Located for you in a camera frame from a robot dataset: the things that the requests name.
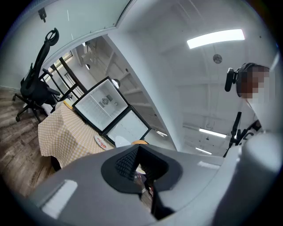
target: plate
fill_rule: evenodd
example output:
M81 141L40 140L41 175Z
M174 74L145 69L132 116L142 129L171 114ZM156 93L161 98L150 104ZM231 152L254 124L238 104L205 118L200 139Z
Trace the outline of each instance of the plate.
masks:
M104 150L108 150L107 143L101 138L101 136L94 136L94 140L98 143L99 146L101 146Z
M73 103L69 99L65 99L63 102L69 109L74 110L72 107Z

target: refrigerator door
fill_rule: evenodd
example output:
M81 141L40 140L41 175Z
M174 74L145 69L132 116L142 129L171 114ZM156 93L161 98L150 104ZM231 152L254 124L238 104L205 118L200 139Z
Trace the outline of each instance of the refrigerator door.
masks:
M146 125L134 111L130 110L108 133L107 136L115 141L116 136L121 136L132 143L145 136L149 126Z
M128 107L128 103L107 77L76 101L73 107L88 124L102 132Z

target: black stand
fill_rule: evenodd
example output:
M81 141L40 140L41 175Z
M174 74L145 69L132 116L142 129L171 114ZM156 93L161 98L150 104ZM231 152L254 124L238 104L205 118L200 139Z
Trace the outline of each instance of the black stand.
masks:
M16 116L16 121L19 122L20 121L20 118L19 116L24 113L26 110L28 110L29 108L32 110L32 112L34 113L35 117L37 118L37 120L39 121L39 123L41 123L41 120L40 118L38 117L38 114L36 112L36 110L40 110L46 117L48 116L44 110L44 108L42 108L41 106L39 106L38 104L36 104L34 101L30 101L28 99L25 99L23 97L21 97L20 95L18 94L15 94L13 96L13 101L16 100L16 97L19 98L20 100L24 101L27 106L25 106L22 110L20 110L20 112L17 114Z
M51 165L56 172L61 169L60 163L54 156L51 156Z

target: chair armrest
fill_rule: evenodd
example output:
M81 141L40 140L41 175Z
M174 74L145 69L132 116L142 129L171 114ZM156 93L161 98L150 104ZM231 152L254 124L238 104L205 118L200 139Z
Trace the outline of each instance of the chair armrest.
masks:
M54 95L60 96L60 93L59 93L58 91L53 90L53 89L51 89L51 88L49 88L49 87L46 87L46 88L47 88L47 91L48 91L48 92L50 92L50 93L52 93L52 94L54 94Z
M48 70L46 70L46 69L42 69L43 70L43 74L38 78L39 80L42 80L43 79L43 77L46 75L46 74L48 74L50 77L53 77L53 75L48 71Z

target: checkered tablecloth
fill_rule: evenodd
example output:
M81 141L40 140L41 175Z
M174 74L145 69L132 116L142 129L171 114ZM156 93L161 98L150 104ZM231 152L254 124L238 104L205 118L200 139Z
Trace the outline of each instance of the checkered tablecloth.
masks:
M41 155L54 156L61 168L80 157L105 151L96 143L94 135L98 133L63 102L38 125ZM114 148L104 140L108 150Z

